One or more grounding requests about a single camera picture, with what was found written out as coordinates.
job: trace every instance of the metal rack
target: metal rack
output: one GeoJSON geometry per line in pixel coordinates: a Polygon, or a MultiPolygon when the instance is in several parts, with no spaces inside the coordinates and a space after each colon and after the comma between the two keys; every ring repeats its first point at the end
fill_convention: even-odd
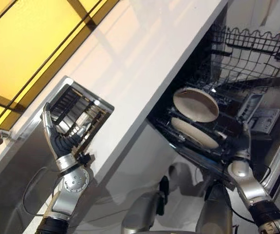
{"type": "Polygon", "coordinates": [[[211,47],[202,50],[210,55],[194,72],[185,68],[197,59],[198,55],[195,58],[191,55],[182,68],[190,73],[178,73],[170,84],[172,87],[159,100],[162,104],[156,105],[158,107],[151,112],[149,120],[173,146],[192,148],[208,157],[221,159],[228,153],[224,136],[238,136],[241,129],[239,117],[250,119],[280,71],[280,62],[274,59],[280,50],[280,34],[240,31],[218,25],[213,25],[207,34],[211,47]],[[174,92],[182,87],[201,89],[213,96],[220,109],[219,117],[210,123],[197,123],[182,115],[172,101],[174,92]],[[172,117],[210,135],[220,147],[208,150],[193,144],[188,136],[172,127],[172,117]]]}

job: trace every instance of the countertop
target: countertop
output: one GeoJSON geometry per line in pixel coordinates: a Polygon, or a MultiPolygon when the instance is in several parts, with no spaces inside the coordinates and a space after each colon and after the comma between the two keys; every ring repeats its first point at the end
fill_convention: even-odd
{"type": "MultiPolygon", "coordinates": [[[[226,3],[121,0],[28,107],[12,137],[69,76],[115,108],[89,147],[100,183],[226,3]]],[[[10,146],[0,146],[0,161],[10,146]]]]}

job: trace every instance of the cable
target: cable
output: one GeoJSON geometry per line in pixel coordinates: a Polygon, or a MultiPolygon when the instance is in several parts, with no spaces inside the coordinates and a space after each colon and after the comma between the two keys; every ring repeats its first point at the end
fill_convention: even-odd
{"type": "MultiPolygon", "coordinates": [[[[224,175],[225,168],[226,168],[226,167],[223,167],[223,170],[222,170],[222,174],[223,174],[223,175],[224,175]]],[[[237,212],[233,209],[232,204],[228,201],[228,199],[226,199],[226,198],[227,198],[227,196],[226,196],[226,193],[227,193],[226,188],[223,189],[223,192],[224,192],[226,204],[227,204],[227,206],[232,210],[232,212],[233,212],[234,214],[236,214],[239,218],[241,218],[241,219],[243,219],[243,220],[245,220],[245,221],[247,221],[247,222],[249,222],[249,223],[255,224],[254,221],[252,221],[252,220],[250,220],[250,219],[248,219],[248,218],[245,218],[245,217],[241,216],[239,213],[237,213],[237,212]]]]}
{"type": "Polygon", "coordinates": [[[56,186],[60,183],[62,177],[60,175],[57,176],[54,184],[53,184],[53,187],[52,187],[52,192],[51,192],[51,198],[53,198],[54,196],[54,189],[56,188],[56,186]]]}
{"type": "Polygon", "coordinates": [[[266,174],[266,176],[260,181],[260,184],[262,184],[268,177],[269,175],[272,173],[272,170],[269,166],[266,166],[267,167],[267,171],[268,173],[266,174]]]}
{"type": "Polygon", "coordinates": [[[24,193],[23,193],[23,197],[22,197],[22,204],[23,204],[23,209],[24,209],[24,211],[26,212],[26,213],[28,213],[29,215],[32,215],[32,216],[39,216],[39,217],[41,217],[41,216],[43,216],[43,214],[34,214],[34,213],[32,213],[32,212],[29,212],[27,209],[26,209],[26,206],[25,206],[25,196],[26,196],[26,194],[27,194],[27,191],[28,191],[28,189],[29,189],[29,187],[30,187],[30,185],[31,185],[31,183],[35,180],[35,178],[39,175],[39,173],[41,172],[41,171],[44,171],[44,170],[48,170],[48,168],[47,167],[42,167],[42,168],[40,168],[35,174],[34,174],[34,176],[31,178],[31,180],[28,182],[28,184],[27,184],[27,186],[26,186],[26,188],[25,188],[25,191],[24,191],[24,193]]]}
{"type": "Polygon", "coordinates": [[[239,224],[233,225],[232,228],[235,228],[234,234],[238,233],[239,224]]]}

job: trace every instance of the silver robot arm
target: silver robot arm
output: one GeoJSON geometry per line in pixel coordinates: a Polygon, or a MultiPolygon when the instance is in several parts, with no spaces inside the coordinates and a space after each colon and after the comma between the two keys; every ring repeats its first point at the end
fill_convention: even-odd
{"type": "Polygon", "coordinates": [[[85,126],[72,137],[63,137],[56,131],[49,109],[50,105],[47,103],[42,121],[46,139],[62,177],[62,189],[51,200],[36,233],[65,234],[76,204],[89,183],[88,172],[71,153],[72,148],[80,143],[85,126]]]}
{"type": "Polygon", "coordinates": [[[246,208],[261,234],[280,234],[280,210],[264,187],[254,178],[250,162],[250,130],[243,124],[243,134],[234,144],[236,153],[228,166],[228,173],[237,187],[246,208]]]}

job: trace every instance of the dish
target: dish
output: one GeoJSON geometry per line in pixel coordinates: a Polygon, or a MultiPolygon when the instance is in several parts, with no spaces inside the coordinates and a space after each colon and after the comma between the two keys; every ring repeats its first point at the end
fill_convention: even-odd
{"type": "Polygon", "coordinates": [[[186,88],[173,95],[174,106],[187,118],[196,122],[212,122],[219,115],[219,107],[212,96],[200,89],[186,88]]]}
{"type": "Polygon", "coordinates": [[[176,130],[190,137],[193,143],[202,148],[215,149],[219,147],[219,144],[206,133],[179,118],[171,118],[171,124],[176,130]]]}

